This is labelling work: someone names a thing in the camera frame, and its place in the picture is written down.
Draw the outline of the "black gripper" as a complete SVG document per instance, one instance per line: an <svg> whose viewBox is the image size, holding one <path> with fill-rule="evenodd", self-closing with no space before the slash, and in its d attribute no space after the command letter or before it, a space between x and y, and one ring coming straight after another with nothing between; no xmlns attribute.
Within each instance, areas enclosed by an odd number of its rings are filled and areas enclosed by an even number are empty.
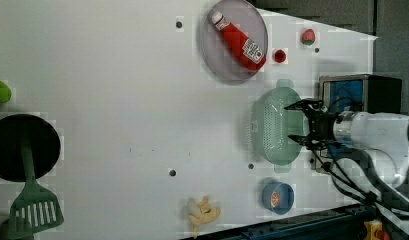
<svg viewBox="0 0 409 240"><path fill-rule="evenodd" d="M309 134L289 135L289 138L309 150L323 150L328 145L337 143L333 133L337 114L318 110L321 107L322 101L318 99L302 99L285 107L285 110L307 111L305 115L309 123Z"/></svg>

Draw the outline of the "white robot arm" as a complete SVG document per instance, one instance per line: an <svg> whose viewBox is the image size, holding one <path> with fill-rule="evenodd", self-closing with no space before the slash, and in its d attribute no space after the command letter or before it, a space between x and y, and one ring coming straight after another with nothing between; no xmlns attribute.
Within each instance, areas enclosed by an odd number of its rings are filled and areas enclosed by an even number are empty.
<svg viewBox="0 0 409 240"><path fill-rule="evenodd" d="M289 138L309 150L331 146L372 155L376 175L398 187L409 170L409 116L394 113L343 111L332 113L321 100L304 99L287 107L304 113L309 133Z"/></svg>

